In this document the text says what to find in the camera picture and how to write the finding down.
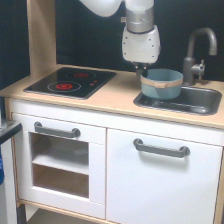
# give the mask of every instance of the floor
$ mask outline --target floor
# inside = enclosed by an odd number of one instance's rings
[[[39,209],[28,224],[94,224],[85,220]]]

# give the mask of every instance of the sink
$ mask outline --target sink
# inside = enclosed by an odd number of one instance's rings
[[[180,95],[171,100],[158,100],[140,93],[134,103],[140,107],[197,115],[217,113],[222,94],[211,89],[181,87]]]

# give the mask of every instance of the red burner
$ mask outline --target red burner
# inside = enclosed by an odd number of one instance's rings
[[[88,78],[89,77],[89,74],[88,73],[80,72],[80,73],[75,73],[73,76],[75,78]]]
[[[56,88],[60,89],[60,90],[68,90],[68,89],[71,89],[72,87],[73,86],[69,83],[63,83],[63,84],[56,85]]]

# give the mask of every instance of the cabinet door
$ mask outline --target cabinet door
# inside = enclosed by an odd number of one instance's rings
[[[175,158],[139,152],[135,139],[168,150],[186,146],[190,154]],[[221,147],[109,130],[107,220],[212,224],[221,157]]]

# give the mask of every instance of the silver handle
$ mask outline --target silver handle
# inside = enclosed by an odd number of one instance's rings
[[[42,126],[40,122],[36,122],[34,124],[35,131],[41,134],[47,134],[47,135],[54,135],[58,137],[64,137],[64,138],[77,138],[81,135],[81,132],[79,129],[74,128],[71,132],[57,130],[57,129],[51,129],[51,128],[45,128]]]
[[[143,141],[141,139],[135,139],[133,143],[135,145],[135,148],[138,151],[142,152],[154,153],[158,155],[171,156],[177,158],[184,158],[185,156],[188,156],[190,154],[190,149],[186,146],[182,146],[179,150],[173,150],[154,147],[151,145],[143,145]]]

